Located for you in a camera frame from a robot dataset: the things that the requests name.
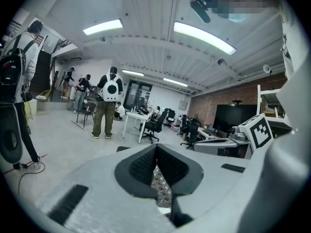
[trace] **cable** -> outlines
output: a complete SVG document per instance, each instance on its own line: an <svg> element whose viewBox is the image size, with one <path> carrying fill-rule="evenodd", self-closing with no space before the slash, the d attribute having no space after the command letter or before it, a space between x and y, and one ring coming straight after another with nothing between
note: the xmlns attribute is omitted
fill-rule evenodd
<svg viewBox="0 0 311 233"><path fill-rule="evenodd" d="M43 170L41 170L40 172L37 172L37 173L24 173L24 174L20 177L19 182L18 182L18 188L17 188L17 194L18 194L18 195L19 195L19 186L20 186L21 179L22 179L26 174L38 174L38 173L42 173L42 172L45 170L45 165L44 165L44 163L43 163L43 162L41 162L41 163L42 163L42 165L44 166ZM21 164L21 165L22 165L21 168L23 168L23 166L26 166L25 169L27 169L27 168L30 167L32 164L33 164L33 163L31 163L29 166L27 166L26 164Z"/></svg>

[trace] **floor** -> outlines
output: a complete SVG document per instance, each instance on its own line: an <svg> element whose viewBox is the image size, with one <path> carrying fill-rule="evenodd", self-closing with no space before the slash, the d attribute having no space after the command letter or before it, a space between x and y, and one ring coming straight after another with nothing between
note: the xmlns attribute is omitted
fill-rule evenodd
<svg viewBox="0 0 311 233"><path fill-rule="evenodd" d="M44 156L42 162L46 169L40 174L23 177L19 189L21 196L35 202L83 163L100 156L114 154L119 146L134 147L150 143L148 138L143 138L141 143L138 143L139 131L133 128L133 118L129 118L124 139L121 136L124 120L114 121L111 139L105 139L104 133L99 139L94 139L91 136L92 118L88 118L85 128L83 128L83 116L79 115L77 123L79 126L73 123L76 119L77 115L72 111L54 110L49 111L47 115L36 115L34 119L29 120L31 138L38 155ZM162 132L156 133L156 136L160 138L159 143L179 145L182 142L181 136L177 136L176 132L168 127L162 127ZM30 161L30 156L24 149L21 162ZM0 167L3 173L12 169L12 166L2 158L0 158ZM35 170L31 166L27 171ZM5 174L5 177L12 191L17 193L19 182L17 172L10 171Z"/></svg>

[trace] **black backpack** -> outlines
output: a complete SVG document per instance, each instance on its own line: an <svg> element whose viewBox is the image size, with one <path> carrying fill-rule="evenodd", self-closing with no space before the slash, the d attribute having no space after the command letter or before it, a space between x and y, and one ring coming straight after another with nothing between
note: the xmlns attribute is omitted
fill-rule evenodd
<svg viewBox="0 0 311 233"><path fill-rule="evenodd" d="M0 59L0 103L15 102L18 81L25 74L26 52L35 43L35 40L30 41L22 50L17 47L20 38L21 34L16 38L13 48Z"/></svg>

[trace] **doorway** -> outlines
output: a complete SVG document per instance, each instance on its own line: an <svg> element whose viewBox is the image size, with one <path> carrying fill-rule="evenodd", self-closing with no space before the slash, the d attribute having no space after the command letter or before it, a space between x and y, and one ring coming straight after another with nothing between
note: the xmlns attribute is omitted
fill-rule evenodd
<svg viewBox="0 0 311 233"><path fill-rule="evenodd" d="M152 84L140 81L130 81L124 100L124 108L131 110L134 106L140 108L148 104Z"/></svg>

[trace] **white backpack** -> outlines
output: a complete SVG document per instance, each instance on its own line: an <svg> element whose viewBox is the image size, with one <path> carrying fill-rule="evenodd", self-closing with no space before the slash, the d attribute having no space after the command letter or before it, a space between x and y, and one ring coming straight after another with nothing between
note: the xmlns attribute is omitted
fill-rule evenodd
<svg viewBox="0 0 311 233"><path fill-rule="evenodd" d="M113 80L110 80L110 75L106 75L106 77L107 83L102 89L100 89L98 96L100 96L105 102L116 102L119 94L119 87L116 82L118 77L116 76Z"/></svg>

